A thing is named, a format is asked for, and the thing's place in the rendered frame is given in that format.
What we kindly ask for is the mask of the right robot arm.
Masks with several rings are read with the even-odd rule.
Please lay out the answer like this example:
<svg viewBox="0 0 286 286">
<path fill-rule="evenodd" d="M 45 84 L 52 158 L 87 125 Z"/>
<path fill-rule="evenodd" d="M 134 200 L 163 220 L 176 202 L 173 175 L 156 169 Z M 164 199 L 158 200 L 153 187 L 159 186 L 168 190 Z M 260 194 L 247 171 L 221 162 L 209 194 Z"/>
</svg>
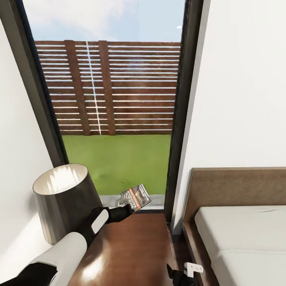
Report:
<svg viewBox="0 0 286 286">
<path fill-rule="evenodd" d="M 203 273 L 203 267 L 198 264 L 186 262 L 184 264 L 186 270 L 179 271 L 173 270 L 169 264 L 167 264 L 168 275 L 170 279 L 173 279 L 174 286 L 199 286 L 198 279 L 195 272 Z"/>
</svg>

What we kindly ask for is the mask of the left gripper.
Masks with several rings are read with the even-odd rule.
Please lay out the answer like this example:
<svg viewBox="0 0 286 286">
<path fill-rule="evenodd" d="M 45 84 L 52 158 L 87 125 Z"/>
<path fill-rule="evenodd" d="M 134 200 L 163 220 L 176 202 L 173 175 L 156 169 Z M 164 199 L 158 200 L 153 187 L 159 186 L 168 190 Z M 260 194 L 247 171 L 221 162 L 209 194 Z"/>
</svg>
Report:
<svg viewBox="0 0 286 286">
<path fill-rule="evenodd" d="M 118 208 L 112 208 L 112 209 L 115 209 L 118 213 L 118 216 L 117 216 L 117 219 L 115 220 L 115 222 L 120 222 L 124 219 L 126 219 L 127 217 L 129 217 L 130 215 L 133 214 L 134 209 L 131 209 L 131 205 L 130 204 L 127 204 L 127 205 L 124 205 L 123 207 L 118 207 Z"/>
</svg>

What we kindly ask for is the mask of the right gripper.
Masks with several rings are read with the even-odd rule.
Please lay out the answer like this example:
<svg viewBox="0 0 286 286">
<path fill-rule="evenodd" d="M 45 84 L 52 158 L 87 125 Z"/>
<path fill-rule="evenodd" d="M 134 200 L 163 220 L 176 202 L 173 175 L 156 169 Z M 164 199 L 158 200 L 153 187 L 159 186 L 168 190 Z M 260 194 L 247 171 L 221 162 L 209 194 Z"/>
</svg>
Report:
<svg viewBox="0 0 286 286">
<path fill-rule="evenodd" d="M 196 273 L 193 274 L 193 278 L 188 277 L 183 271 L 173 270 L 169 264 L 167 264 L 167 270 L 169 278 L 173 279 L 174 286 L 199 286 Z"/>
</svg>

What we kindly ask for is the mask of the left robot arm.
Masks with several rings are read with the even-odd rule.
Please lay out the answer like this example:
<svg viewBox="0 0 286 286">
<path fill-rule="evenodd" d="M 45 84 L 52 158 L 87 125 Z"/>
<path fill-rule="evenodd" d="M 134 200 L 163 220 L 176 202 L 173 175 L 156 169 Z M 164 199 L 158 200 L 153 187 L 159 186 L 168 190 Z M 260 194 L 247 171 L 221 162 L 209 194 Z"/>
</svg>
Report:
<svg viewBox="0 0 286 286">
<path fill-rule="evenodd" d="M 120 222 L 133 214 L 128 194 L 116 200 L 115 208 L 94 208 L 78 226 L 57 244 L 27 264 L 18 275 L 0 286 L 67 286 L 80 261 L 104 224 Z"/>
</svg>

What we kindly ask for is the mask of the hardback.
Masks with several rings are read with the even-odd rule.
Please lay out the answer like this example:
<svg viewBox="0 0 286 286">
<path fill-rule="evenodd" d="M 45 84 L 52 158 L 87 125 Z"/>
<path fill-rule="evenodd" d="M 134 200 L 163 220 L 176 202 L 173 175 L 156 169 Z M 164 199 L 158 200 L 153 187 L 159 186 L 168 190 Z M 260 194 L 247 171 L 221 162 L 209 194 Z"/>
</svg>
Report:
<svg viewBox="0 0 286 286">
<path fill-rule="evenodd" d="M 130 200 L 126 201 L 124 204 L 130 204 L 131 209 L 134 209 L 136 213 L 138 210 L 146 206 L 148 203 L 151 202 L 151 199 L 146 192 L 143 184 L 137 185 L 131 189 L 125 190 L 121 193 L 122 195 L 128 194 L 130 196 Z"/>
</svg>

